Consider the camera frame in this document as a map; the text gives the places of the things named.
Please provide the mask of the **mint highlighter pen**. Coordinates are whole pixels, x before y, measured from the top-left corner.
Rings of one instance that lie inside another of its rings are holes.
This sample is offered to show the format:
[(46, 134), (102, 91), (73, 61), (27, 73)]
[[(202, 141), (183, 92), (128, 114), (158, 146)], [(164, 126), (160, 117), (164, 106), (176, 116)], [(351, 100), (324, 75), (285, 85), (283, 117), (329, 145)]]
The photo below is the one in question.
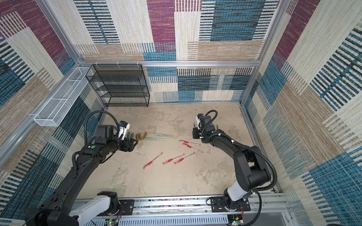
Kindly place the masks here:
[(164, 141), (165, 139), (163, 138), (155, 138), (155, 137), (146, 137), (144, 138), (145, 140), (157, 140), (157, 141)]
[(162, 133), (155, 133), (155, 135), (159, 137), (174, 137), (173, 135), (162, 134)]

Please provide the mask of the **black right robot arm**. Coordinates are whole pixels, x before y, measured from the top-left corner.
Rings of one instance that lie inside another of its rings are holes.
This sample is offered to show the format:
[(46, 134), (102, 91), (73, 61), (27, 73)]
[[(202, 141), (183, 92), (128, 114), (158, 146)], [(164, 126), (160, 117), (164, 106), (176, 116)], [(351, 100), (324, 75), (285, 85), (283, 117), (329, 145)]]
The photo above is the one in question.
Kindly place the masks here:
[(236, 182), (225, 190), (223, 199), (229, 209), (234, 209), (236, 204), (250, 195), (271, 190), (277, 183), (277, 171), (259, 147), (243, 145), (223, 130), (216, 129), (213, 122), (217, 116), (216, 110), (198, 114), (192, 135), (194, 139), (224, 151), (233, 159)]

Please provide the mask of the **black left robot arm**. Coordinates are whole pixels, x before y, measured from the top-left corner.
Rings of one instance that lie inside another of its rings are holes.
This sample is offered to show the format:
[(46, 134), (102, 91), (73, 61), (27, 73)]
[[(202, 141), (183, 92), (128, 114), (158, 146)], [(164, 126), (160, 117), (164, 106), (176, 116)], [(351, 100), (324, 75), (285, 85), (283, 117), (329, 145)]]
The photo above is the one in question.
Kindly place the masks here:
[(100, 192), (77, 210), (73, 204), (94, 170), (109, 160), (116, 151), (131, 152), (138, 142), (127, 138), (130, 124), (117, 121), (101, 125), (96, 135), (84, 140), (84, 147), (72, 154), (72, 168), (53, 194), (39, 208), (25, 213), (26, 226), (83, 226), (99, 214), (117, 215), (120, 202), (115, 192)]

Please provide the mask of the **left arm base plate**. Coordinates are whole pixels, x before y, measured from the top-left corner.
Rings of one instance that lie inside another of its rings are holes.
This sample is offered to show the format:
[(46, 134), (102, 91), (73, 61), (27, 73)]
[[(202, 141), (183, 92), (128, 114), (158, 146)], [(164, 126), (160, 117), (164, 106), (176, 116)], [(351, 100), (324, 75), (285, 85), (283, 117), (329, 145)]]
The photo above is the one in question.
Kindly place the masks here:
[(101, 213), (98, 217), (117, 217), (117, 216), (131, 216), (133, 214), (133, 207), (135, 200), (134, 199), (127, 199), (127, 200), (118, 200), (118, 210), (115, 212), (110, 213)]

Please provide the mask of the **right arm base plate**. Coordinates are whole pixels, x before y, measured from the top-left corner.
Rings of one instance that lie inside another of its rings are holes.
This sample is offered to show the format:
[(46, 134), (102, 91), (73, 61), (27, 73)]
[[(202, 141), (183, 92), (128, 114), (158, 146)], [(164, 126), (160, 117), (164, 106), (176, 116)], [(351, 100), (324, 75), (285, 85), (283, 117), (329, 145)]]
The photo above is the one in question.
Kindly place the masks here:
[(212, 212), (251, 211), (248, 199), (232, 201), (226, 195), (207, 198), (206, 204), (211, 206)]

